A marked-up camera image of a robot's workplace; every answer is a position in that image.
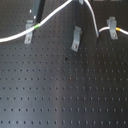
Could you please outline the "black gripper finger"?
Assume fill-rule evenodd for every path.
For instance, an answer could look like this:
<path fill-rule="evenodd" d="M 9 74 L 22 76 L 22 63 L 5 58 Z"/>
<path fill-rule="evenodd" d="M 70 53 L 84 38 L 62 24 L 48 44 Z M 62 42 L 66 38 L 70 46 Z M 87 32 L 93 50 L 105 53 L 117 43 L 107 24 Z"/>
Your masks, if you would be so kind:
<path fill-rule="evenodd" d="M 45 0 L 33 0 L 31 14 L 36 23 L 41 22 L 44 5 L 45 5 Z"/>

